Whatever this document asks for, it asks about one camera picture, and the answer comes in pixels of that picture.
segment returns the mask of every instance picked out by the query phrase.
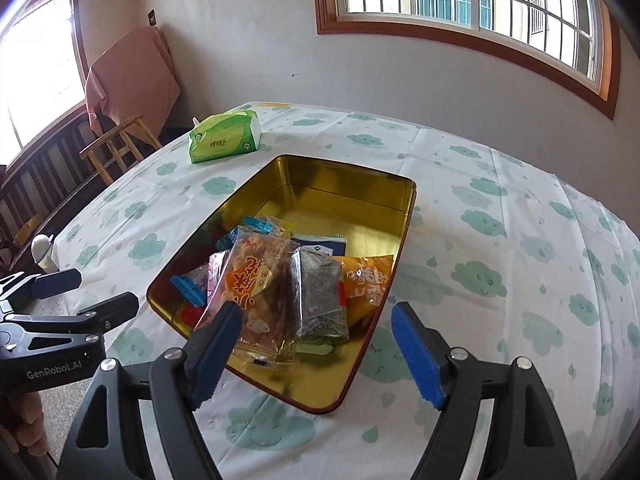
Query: towel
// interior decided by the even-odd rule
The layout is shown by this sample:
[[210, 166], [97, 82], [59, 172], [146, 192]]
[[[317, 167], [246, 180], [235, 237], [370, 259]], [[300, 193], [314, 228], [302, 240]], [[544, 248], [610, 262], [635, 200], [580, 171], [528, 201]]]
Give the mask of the towel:
[[[120, 39], [92, 65], [84, 86], [91, 129], [101, 134], [96, 112], [116, 124], [142, 113], [143, 122], [158, 139], [180, 87], [174, 62], [156, 27], [141, 27]], [[149, 142], [137, 126], [127, 129]]]

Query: tiled floor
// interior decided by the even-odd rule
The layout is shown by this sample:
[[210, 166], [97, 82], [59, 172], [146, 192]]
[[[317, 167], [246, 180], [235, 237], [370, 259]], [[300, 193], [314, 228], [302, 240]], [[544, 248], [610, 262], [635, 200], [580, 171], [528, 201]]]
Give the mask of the tiled floor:
[[[60, 297], [54, 296], [47, 300], [36, 300], [22, 314], [66, 316], [66, 308]], [[56, 462], [60, 460], [66, 434], [69, 431], [69, 427], [71, 427], [76, 409], [80, 405], [90, 381], [91, 379], [86, 379], [78, 383], [66, 384], [65, 386], [40, 392], [45, 414], [45, 431], [49, 439], [49, 452]]]

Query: snack packet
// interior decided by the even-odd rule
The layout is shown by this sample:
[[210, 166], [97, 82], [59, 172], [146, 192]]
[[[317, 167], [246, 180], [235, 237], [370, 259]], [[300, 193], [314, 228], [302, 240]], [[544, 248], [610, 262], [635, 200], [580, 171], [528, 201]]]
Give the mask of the snack packet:
[[353, 326], [375, 312], [388, 285], [394, 257], [334, 256], [342, 263], [344, 293], [347, 297], [347, 325]]
[[207, 264], [186, 274], [172, 276], [170, 281], [193, 306], [202, 307], [207, 301]]
[[[263, 235], [274, 235], [282, 237], [287, 230], [293, 227], [293, 224], [283, 222], [279, 218], [273, 216], [245, 216], [240, 226], [245, 227], [245, 230], [253, 231]], [[216, 249], [219, 251], [226, 251], [234, 246], [236, 238], [238, 238], [238, 227], [236, 226], [220, 240], [216, 242]]]
[[295, 359], [294, 318], [287, 309], [290, 240], [238, 229], [222, 276], [196, 328], [210, 323], [225, 301], [242, 308], [244, 326], [234, 353], [247, 362], [289, 368]]
[[297, 338], [315, 343], [348, 341], [340, 262], [298, 247], [289, 259], [289, 274]]
[[347, 240], [344, 236], [312, 236], [292, 234], [291, 239], [302, 246], [313, 249], [316, 253], [327, 256], [344, 256], [347, 249]]

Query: tablecloth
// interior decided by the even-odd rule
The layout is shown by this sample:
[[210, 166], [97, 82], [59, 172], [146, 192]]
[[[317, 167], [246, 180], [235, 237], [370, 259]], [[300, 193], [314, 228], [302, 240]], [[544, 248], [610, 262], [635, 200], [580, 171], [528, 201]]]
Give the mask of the tablecloth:
[[[640, 242], [601, 203], [555, 175], [432, 128], [371, 114], [249, 103], [263, 129], [255, 153], [191, 164], [183, 136], [93, 200], [56, 239], [61, 269], [82, 285], [70, 313], [130, 290], [135, 320], [107, 334], [124, 364], [184, 340], [145, 300], [148, 285], [235, 189], [282, 153], [402, 174], [418, 195], [398, 273], [341, 407], [313, 416], [225, 371], [196, 412], [225, 479], [405, 479], [438, 412], [420, 398], [390, 332], [409, 301], [427, 326], [482, 360], [529, 356], [548, 387], [581, 480], [606, 470], [638, 421]], [[491, 405], [483, 401], [463, 478], [475, 478]], [[159, 478], [148, 406], [143, 410]]]

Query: green tissue packet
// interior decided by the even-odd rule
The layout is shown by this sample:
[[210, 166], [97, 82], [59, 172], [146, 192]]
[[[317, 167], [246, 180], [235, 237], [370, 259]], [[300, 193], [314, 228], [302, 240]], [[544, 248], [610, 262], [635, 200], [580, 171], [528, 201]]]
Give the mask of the green tissue packet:
[[262, 129], [253, 110], [212, 115], [189, 132], [191, 162], [204, 162], [258, 149]]

